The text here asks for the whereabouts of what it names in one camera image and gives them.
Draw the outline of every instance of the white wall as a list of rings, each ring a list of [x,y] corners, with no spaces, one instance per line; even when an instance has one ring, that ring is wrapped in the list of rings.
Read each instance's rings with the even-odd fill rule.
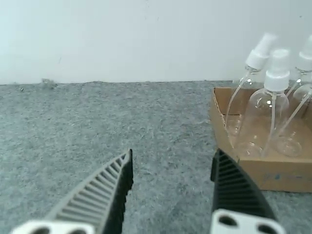
[[[262,36],[294,56],[311,0],[0,0],[0,84],[231,79]]]

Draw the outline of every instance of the white spray nozzle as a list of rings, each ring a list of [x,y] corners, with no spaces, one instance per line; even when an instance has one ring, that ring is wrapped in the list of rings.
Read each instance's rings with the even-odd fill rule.
[[[270,56],[271,48],[277,36],[265,33],[258,45],[250,52],[246,64],[256,70],[261,70]]]
[[[312,35],[309,36],[302,50],[296,68],[302,71],[312,71]]]
[[[274,50],[266,72],[264,87],[271,92],[282,92],[288,88],[290,77],[290,52]]]

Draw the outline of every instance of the spray bottle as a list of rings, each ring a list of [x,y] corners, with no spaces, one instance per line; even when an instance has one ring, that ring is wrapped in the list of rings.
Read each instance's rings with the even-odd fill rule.
[[[289,97],[295,89],[304,83],[304,76],[312,72],[312,35],[309,36],[299,53],[299,59],[295,72],[297,77],[295,82],[291,85],[290,90],[286,93],[287,97]]]
[[[247,104],[236,139],[239,156],[266,156],[274,132],[286,122],[289,107],[285,90],[289,85],[289,50],[272,53],[264,88],[254,92]]]
[[[247,72],[244,75],[244,77],[238,81],[238,84],[233,90],[225,114],[225,125],[227,127],[229,134],[231,135],[234,136],[237,135],[241,123],[241,114],[244,112],[244,110],[238,110],[238,113],[240,114],[238,119],[237,118],[229,119],[231,107],[235,106],[235,108],[239,108],[242,106],[241,103],[236,103],[238,100],[240,100],[239,98],[240,90],[242,88],[252,88],[252,85],[255,82],[254,80],[255,75],[258,74],[266,64],[270,56],[270,50],[276,39],[277,36],[265,33],[260,42],[258,43],[258,45],[250,52],[249,56],[246,59],[245,69]]]

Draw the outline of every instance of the cardboard tray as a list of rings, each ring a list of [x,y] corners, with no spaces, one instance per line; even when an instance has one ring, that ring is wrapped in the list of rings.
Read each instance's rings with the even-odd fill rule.
[[[247,104],[251,90],[244,90],[242,98]],[[264,158],[241,157],[234,153],[231,139],[225,128],[224,114],[231,96],[230,88],[214,88],[210,118],[218,147],[231,156],[249,174],[261,190],[312,192],[312,103],[308,105],[301,119],[302,137],[306,139],[303,152],[298,157],[287,157],[274,150]],[[237,114],[235,109],[230,113]]]

